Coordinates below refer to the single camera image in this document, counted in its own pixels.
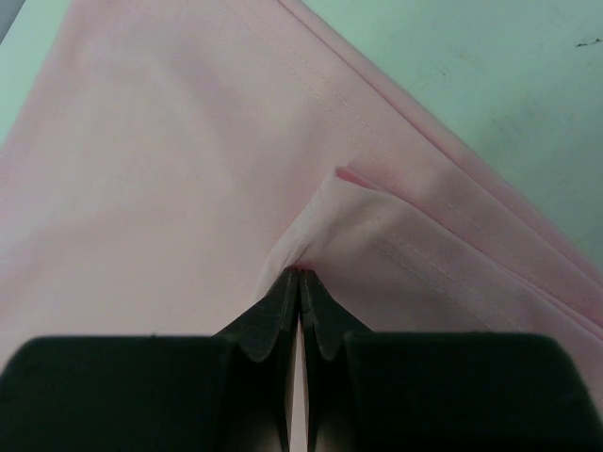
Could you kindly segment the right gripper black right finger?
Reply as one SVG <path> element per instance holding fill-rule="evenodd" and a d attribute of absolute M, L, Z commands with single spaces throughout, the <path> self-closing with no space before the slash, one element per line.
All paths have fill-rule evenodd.
<path fill-rule="evenodd" d="M 300 276 L 310 450 L 598 451 L 569 356 L 525 333 L 375 332 Z"/>

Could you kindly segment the pink t-shirt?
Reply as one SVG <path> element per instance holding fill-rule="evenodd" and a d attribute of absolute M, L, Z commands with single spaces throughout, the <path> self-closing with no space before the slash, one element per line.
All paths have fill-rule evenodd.
<path fill-rule="evenodd" d="M 73 2 L 1 150 L 1 375 L 42 336 L 214 335 L 289 268 L 375 332 L 549 338 L 602 422 L 600 272 L 301 2 Z"/>

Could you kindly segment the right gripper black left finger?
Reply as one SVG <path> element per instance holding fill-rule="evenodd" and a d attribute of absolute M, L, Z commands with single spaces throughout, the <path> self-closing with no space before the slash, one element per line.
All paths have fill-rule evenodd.
<path fill-rule="evenodd" d="M 5 451 L 286 451 L 297 269 L 211 336 L 42 336 L 1 375 Z"/>

